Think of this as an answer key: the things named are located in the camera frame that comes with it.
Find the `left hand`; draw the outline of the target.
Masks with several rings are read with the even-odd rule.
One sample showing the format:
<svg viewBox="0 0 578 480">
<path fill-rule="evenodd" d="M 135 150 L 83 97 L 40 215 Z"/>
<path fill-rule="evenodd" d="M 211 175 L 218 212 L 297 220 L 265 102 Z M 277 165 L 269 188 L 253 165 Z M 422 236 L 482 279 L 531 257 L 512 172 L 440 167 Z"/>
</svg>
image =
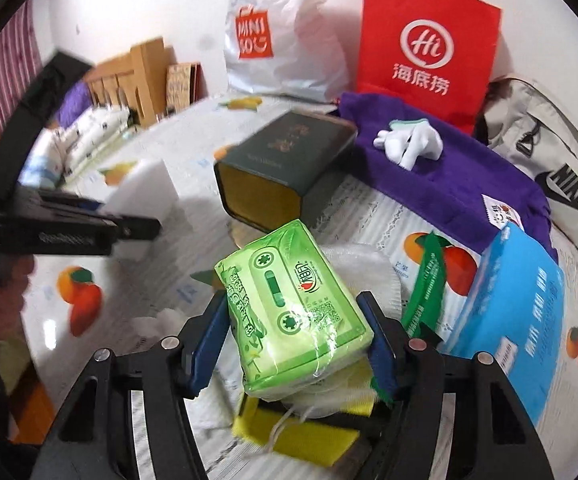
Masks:
<svg viewBox="0 0 578 480">
<path fill-rule="evenodd" d="M 9 338 L 20 329 L 24 294 L 34 269 L 33 256 L 15 258 L 9 277 L 0 285 L 0 340 Z"/>
</svg>

